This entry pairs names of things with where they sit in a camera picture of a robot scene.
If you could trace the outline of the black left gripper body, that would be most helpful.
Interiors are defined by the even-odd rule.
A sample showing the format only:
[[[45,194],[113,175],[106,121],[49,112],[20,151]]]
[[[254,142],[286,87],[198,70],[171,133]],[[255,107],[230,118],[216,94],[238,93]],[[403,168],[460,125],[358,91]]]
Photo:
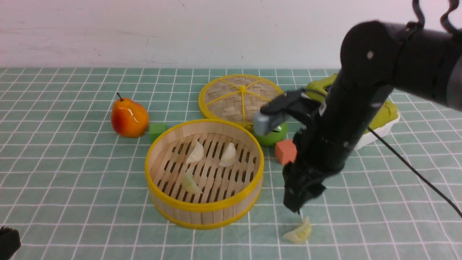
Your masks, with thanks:
[[[21,247],[19,231],[1,226],[0,229],[0,259],[9,260]]]

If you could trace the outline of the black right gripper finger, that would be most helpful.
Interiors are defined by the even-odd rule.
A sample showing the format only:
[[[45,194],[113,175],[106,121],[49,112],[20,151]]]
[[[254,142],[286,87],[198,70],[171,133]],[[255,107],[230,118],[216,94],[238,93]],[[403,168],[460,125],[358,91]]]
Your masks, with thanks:
[[[304,196],[284,195],[284,206],[296,214],[300,214],[301,209],[306,202],[307,199]]]

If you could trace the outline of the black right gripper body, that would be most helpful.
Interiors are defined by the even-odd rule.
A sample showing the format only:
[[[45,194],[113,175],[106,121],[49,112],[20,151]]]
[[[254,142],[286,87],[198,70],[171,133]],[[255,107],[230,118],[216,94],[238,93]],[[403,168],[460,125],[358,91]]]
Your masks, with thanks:
[[[284,165],[285,203],[306,203],[326,189],[325,179],[342,171],[358,143],[357,127],[301,128],[293,136],[297,154]]]

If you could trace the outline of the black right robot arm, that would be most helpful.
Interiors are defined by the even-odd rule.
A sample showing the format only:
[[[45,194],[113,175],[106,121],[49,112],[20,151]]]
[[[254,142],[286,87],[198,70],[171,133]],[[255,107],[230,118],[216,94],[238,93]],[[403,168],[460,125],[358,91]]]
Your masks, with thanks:
[[[461,36],[380,21],[355,25],[340,48],[341,69],[319,108],[305,112],[304,91],[283,95],[306,127],[297,156],[283,168],[283,204],[299,212],[344,168],[363,133],[397,89],[461,111]]]

